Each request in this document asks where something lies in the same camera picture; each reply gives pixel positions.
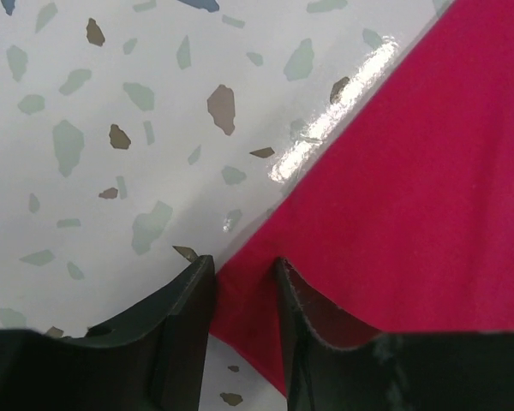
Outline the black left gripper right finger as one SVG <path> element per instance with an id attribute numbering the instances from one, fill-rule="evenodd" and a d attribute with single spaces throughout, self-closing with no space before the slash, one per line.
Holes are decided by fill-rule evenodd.
<path id="1" fill-rule="evenodd" d="M 514 410 L 514 332 L 388 333 L 277 259 L 291 410 Z"/>

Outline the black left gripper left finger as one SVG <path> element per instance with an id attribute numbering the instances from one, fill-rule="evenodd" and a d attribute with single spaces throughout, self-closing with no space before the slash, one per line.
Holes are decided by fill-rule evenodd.
<path id="1" fill-rule="evenodd" d="M 214 309 L 202 255 L 84 337 L 2 329 L 0 410 L 196 410 Z"/>

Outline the magenta red t shirt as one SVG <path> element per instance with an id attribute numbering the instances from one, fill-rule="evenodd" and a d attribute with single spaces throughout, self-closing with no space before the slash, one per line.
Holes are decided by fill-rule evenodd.
<path id="1" fill-rule="evenodd" d="M 456 1 L 218 274 L 211 333 L 283 390 L 286 258 L 382 331 L 514 331 L 514 1 Z"/>

